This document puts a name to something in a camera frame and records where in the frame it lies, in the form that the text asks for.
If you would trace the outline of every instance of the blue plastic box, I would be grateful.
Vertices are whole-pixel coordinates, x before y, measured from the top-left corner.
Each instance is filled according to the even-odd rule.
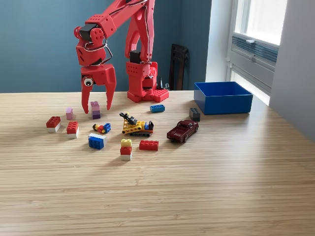
[[[252,94],[236,82],[195,83],[193,97],[205,115],[248,113]]]

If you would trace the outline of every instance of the stacked lego bricks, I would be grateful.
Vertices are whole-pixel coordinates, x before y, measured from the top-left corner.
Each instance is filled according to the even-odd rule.
[[[89,134],[89,146],[91,148],[101,150],[103,147],[106,146],[106,143],[107,143],[106,136],[93,133]]]
[[[47,122],[46,122],[46,128],[48,133],[56,133],[58,129],[61,126],[61,119],[60,117],[51,117]]]
[[[91,110],[92,110],[92,118],[100,119],[100,110],[99,110],[99,104],[97,101],[91,102]]]
[[[189,117],[191,120],[200,122],[200,112],[197,108],[190,108]]]
[[[71,121],[67,127],[67,137],[69,139],[76,139],[78,138],[79,134],[79,124],[77,121]]]
[[[121,140],[120,158],[123,161],[131,161],[131,158],[132,158],[131,139],[122,139]]]

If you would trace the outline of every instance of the table surface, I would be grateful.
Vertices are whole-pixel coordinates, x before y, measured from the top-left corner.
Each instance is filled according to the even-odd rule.
[[[116,92],[0,94],[0,236],[314,236],[315,146],[254,98],[250,114],[204,116],[185,144],[166,133],[189,118],[193,91],[172,91],[166,110]],[[66,107],[79,122],[66,136]],[[120,160],[123,119],[152,121],[156,152]],[[60,116],[57,133],[46,121]],[[111,123],[102,150],[88,145],[94,123]]]

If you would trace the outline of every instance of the robotic arm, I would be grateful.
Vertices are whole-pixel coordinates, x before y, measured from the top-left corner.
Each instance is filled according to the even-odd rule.
[[[76,52],[79,64],[82,66],[82,107],[85,113],[89,111],[88,100],[93,84],[106,86],[107,109],[109,110],[111,107],[116,88],[116,75],[114,66],[105,64],[112,58],[107,39],[130,17],[125,56],[128,59],[130,58],[130,52],[136,50],[140,39],[141,53],[139,60],[141,61],[138,64],[127,62],[126,67],[132,67],[132,71],[127,69],[127,72],[129,72],[129,92],[133,98],[143,98],[146,95],[153,94],[152,90],[156,89],[157,74],[157,64],[151,62],[154,40],[154,4],[155,0],[115,0],[102,14],[95,14],[85,22],[85,26],[77,27],[74,30],[74,35],[79,39]],[[110,55],[109,58],[106,58],[105,49]],[[141,87],[134,88],[135,85],[131,86],[131,80],[138,80],[134,84]]]

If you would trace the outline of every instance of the toy car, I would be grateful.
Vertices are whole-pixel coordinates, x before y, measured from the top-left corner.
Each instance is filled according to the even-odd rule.
[[[199,124],[193,120],[181,120],[166,135],[172,142],[185,143],[190,135],[197,132]]]

